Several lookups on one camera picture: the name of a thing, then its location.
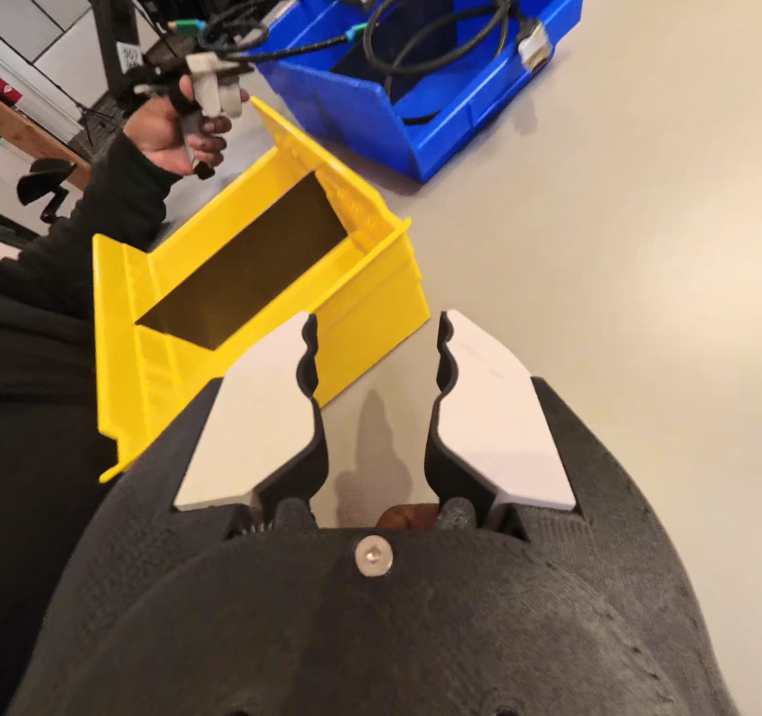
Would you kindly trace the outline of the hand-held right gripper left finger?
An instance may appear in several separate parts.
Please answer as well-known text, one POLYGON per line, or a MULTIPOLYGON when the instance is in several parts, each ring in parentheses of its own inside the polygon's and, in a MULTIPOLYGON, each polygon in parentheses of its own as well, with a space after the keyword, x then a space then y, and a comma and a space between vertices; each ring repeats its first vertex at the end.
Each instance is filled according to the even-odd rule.
POLYGON ((299 312, 226 371, 174 500, 181 511, 244 505, 260 522, 305 503, 329 474, 316 355, 318 321, 299 312))

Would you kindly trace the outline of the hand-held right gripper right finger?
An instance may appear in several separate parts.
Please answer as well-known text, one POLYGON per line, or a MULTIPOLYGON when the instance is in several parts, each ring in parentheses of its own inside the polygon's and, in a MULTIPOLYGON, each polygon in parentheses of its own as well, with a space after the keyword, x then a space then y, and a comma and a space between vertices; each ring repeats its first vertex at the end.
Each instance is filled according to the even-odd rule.
POLYGON ((477 526, 500 526, 512 506, 573 513, 577 498, 528 368, 454 309, 441 313, 437 351, 424 474, 440 510, 466 502, 477 526))

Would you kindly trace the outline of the blue plastic storage bin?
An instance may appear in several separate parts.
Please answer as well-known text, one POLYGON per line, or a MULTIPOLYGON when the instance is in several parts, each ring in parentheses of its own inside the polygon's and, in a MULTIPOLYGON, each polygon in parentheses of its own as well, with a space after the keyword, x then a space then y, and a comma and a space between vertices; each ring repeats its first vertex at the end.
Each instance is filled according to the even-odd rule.
POLYGON ((252 54, 363 38, 257 64, 311 135, 425 183, 536 78, 583 0, 292 0, 252 54))

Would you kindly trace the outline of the yellow plastic storage bin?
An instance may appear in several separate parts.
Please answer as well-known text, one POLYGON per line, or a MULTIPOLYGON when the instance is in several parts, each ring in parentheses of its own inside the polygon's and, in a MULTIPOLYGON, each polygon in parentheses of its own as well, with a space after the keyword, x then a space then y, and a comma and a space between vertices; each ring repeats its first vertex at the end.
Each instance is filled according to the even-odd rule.
POLYGON ((115 441, 101 483, 125 472, 212 379, 299 312, 318 321, 325 406, 429 318, 408 236, 367 182, 264 102, 273 147, 155 250, 93 239, 98 428, 115 441), (137 321, 300 179, 314 173, 348 238, 215 350, 137 321))

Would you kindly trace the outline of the person's left forearm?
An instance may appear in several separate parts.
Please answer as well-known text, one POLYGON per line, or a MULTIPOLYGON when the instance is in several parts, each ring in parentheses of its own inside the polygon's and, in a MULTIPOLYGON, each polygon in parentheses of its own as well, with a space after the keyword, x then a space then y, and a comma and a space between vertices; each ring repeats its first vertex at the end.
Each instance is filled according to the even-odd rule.
POLYGON ((2 326, 54 315, 91 323, 94 237, 145 250, 165 220, 165 200, 179 180, 119 134, 71 215, 17 259, 2 260, 2 326))

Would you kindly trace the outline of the person's left hand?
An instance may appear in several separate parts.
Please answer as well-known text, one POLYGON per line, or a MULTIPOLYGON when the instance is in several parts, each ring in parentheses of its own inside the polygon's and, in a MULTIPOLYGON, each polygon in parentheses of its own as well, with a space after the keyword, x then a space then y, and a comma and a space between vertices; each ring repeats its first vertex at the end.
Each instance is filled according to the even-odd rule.
POLYGON ((134 112, 124 134, 154 165, 177 176, 213 172, 224 159, 233 122, 197 108, 192 80, 184 75, 166 96, 153 96, 134 112))

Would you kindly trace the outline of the person's right hand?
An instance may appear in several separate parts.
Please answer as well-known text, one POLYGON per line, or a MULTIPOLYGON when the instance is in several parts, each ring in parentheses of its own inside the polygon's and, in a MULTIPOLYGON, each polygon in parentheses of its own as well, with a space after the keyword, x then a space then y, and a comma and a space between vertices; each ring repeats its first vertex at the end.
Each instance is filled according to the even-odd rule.
POLYGON ((429 530, 439 516, 439 505, 433 502, 405 503, 389 507, 379 517, 379 529, 429 530))

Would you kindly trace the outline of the black bin divider plate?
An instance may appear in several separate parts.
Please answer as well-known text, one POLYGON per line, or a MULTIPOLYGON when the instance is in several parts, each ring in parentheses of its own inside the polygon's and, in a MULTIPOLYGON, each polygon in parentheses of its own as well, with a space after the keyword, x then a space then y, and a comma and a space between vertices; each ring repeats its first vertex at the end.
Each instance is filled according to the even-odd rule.
POLYGON ((309 173, 137 323, 215 350, 347 238, 309 173))

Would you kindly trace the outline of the wooden table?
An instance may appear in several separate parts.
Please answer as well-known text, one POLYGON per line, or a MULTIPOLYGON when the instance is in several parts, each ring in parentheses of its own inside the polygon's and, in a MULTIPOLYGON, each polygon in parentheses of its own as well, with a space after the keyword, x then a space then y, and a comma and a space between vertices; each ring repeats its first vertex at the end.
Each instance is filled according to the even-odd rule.
POLYGON ((88 161, 4 101, 1 101, 1 139, 35 160, 55 158, 72 162, 75 170, 69 182, 80 190, 89 185, 91 167, 88 161))

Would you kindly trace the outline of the white cabinet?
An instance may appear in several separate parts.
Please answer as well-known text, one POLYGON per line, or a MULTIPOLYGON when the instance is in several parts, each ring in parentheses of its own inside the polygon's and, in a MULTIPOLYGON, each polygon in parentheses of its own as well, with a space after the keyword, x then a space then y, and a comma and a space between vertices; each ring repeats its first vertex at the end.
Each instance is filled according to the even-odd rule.
POLYGON ((1 0, 2 79, 16 107, 64 143, 109 130, 107 92, 88 0, 1 0))

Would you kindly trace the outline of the person's black clothed torso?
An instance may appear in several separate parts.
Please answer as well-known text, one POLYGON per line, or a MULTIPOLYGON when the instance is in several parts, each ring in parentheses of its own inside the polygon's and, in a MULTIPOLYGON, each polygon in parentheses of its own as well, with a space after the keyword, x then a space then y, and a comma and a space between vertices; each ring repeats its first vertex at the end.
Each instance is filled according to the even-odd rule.
POLYGON ((29 664, 52 594, 108 489, 93 324, 1 297, 1 702, 29 664))

